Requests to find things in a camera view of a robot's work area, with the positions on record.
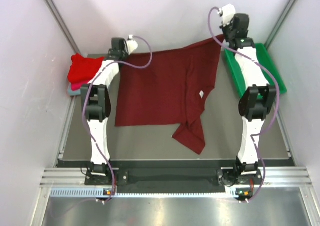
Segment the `red folded garment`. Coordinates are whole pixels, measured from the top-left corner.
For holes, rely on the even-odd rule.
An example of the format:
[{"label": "red folded garment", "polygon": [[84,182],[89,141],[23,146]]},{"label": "red folded garment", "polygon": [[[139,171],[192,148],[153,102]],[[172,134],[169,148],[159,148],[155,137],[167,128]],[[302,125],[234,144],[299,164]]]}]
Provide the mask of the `red folded garment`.
[{"label": "red folded garment", "polygon": [[72,65],[68,74],[68,80],[72,84],[90,81],[99,71],[104,57],[82,57],[79,53],[71,57]]},{"label": "red folded garment", "polygon": [[[223,42],[223,35],[218,36]],[[171,125],[180,123],[173,138],[200,154],[206,143],[201,114],[215,87],[221,47],[212,38],[188,47],[155,52],[151,65],[120,71],[115,126]],[[126,60],[145,65],[149,53]]]}]

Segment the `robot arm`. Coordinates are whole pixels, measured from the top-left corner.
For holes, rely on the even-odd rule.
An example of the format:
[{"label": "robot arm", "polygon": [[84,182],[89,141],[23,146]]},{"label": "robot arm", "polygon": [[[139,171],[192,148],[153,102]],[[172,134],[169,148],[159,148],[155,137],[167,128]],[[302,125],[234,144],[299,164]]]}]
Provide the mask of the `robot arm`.
[{"label": "robot arm", "polygon": [[[107,160],[110,160],[107,140],[107,124],[108,117],[111,113],[111,102],[108,90],[110,85],[119,73],[119,64],[114,61],[124,60],[128,55],[132,54],[138,48],[138,43],[129,36],[128,40],[123,38],[113,38],[112,48],[108,53],[106,61],[102,62],[101,68],[96,73],[95,77],[101,74],[93,83],[90,93],[90,99],[86,106],[85,116],[90,128],[92,136],[96,139],[98,147],[104,153]],[[81,87],[82,110],[84,108],[85,98],[89,89],[89,84]],[[106,160],[97,149],[96,143],[91,139],[92,155],[91,162],[95,169],[91,173],[104,175]]]},{"label": "robot arm", "polygon": [[[236,179],[254,178],[258,174],[259,159],[251,135],[261,132],[275,100],[276,89],[269,85],[262,70],[254,63],[258,62],[258,59],[254,41],[248,37],[249,16],[236,13],[235,7],[231,4],[221,8],[218,13],[222,19],[220,28],[229,47],[252,59],[235,54],[235,60],[245,81],[246,92],[238,106],[243,122],[242,142],[231,174]],[[255,136],[254,140],[258,146],[259,136]]]}]

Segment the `black bar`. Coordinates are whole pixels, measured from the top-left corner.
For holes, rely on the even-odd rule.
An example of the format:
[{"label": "black bar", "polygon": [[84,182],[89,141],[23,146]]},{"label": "black bar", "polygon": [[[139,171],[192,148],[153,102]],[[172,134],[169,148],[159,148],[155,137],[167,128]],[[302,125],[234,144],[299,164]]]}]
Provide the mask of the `black bar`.
[{"label": "black bar", "polygon": [[224,193],[217,171],[211,168],[138,168],[128,170],[126,185],[118,193],[196,194]]},{"label": "black bar", "polygon": [[[292,158],[289,159],[265,159],[267,167],[294,167],[295,163]],[[119,169],[209,169],[233,167],[235,160],[112,160],[113,168]],[[59,160],[57,168],[86,168],[91,165],[90,161],[68,161]]]}]

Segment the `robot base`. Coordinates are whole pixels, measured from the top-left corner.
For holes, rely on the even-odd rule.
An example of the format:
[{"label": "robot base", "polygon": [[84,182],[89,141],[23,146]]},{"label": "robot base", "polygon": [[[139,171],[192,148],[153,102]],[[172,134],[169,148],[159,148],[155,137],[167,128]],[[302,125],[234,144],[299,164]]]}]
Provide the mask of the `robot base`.
[{"label": "robot base", "polygon": [[97,165],[92,163],[86,172],[84,185],[101,186],[111,184],[111,172],[108,166],[105,164]]},{"label": "robot base", "polygon": [[238,201],[249,200],[254,195],[255,185],[260,185],[262,181],[261,171],[256,174],[238,175],[233,168],[219,169],[217,171],[218,181],[221,186],[233,187],[236,189],[236,199]]}]

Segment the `white wall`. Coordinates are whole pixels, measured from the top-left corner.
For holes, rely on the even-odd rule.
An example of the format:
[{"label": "white wall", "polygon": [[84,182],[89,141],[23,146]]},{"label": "white wall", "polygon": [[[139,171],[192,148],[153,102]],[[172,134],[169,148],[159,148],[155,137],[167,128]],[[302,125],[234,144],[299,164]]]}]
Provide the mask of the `white wall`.
[{"label": "white wall", "polygon": [[[154,51],[210,37],[209,10],[234,4],[251,17],[250,36],[264,43],[288,0],[54,0],[82,53],[106,53],[112,37],[145,37]],[[220,20],[215,14],[215,30]],[[140,52],[147,47],[140,44]]]},{"label": "white wall", "polygon": [[287,86],[280,113],[320,198],[320,0],[298,0],[269,52]]},{"label": "white wall", "polygon": [[25,226],[59,143],[73,54],[44,0],[0,0],[0,225]]}]

